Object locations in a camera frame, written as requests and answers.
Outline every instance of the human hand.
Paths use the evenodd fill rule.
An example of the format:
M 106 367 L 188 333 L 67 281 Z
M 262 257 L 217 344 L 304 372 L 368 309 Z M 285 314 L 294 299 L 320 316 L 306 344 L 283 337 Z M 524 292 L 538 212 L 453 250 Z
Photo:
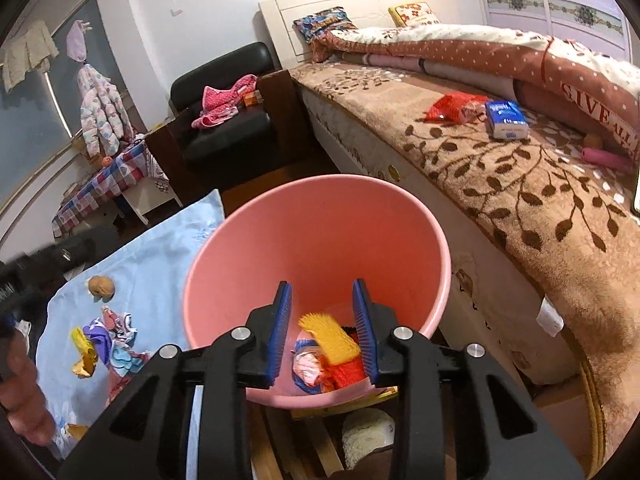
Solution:
M 56 425 L 36 382 L 36 365 L 28 358 L 24 337 L 18 332 L 9 344 L 6 363 L 15 374 L 0 384 L 0 404 L 8 410 L 7 419 L 16 433 L 33 444 L 46 446 Z

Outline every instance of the yellow floral pillow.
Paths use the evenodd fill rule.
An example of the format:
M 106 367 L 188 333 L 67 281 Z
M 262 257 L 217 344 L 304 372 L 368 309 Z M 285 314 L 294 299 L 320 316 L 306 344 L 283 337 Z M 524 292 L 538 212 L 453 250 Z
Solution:
M 432 25 L 440 23 L 426 2 L 404 4 L 397 7 L 389 7 L 389 14 L 394 19 L 397 27 L 409 27 L 410 25 Z

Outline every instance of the red plastic bag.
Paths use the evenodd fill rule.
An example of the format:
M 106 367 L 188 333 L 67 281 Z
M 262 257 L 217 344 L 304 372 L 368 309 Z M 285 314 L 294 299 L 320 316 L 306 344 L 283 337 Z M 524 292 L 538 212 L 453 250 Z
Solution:
M 490 99 L 486 95 L 452 92 L 438 99 L 424 113 L 424 121 L 452 121 L 465 124 L 484 113 L 484 104 Z

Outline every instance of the white wardrobe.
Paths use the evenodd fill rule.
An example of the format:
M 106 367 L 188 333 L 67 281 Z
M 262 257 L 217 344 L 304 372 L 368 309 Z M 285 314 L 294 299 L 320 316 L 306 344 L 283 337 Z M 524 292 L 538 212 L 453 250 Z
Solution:
M 576 40 L 615 59 L 632 60 L 632 31 L 614 0 L 483 1 L 488 25 Z

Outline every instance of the pink bucket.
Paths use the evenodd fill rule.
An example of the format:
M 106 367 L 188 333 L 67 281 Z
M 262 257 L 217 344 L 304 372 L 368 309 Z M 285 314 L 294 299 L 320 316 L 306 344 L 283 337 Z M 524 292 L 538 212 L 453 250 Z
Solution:
M 253 402 L 284 409 L 326 408 L 375 391 L 369 380 L 308 395 L 292 380 L 292 352 L 307 312 L 353 326 L 351 286 L 364 278 L 371 299 L 401 324 L 431 336 L 449 296 L 451 264 L 442 229 L 413 195 L 383 180 L 336 174 L 271 190 L 233 213 L 191 267 L 184 324 L 193 348 L 209 345 L 270 304 L 280 280 L 293 288 L 280 376 Z

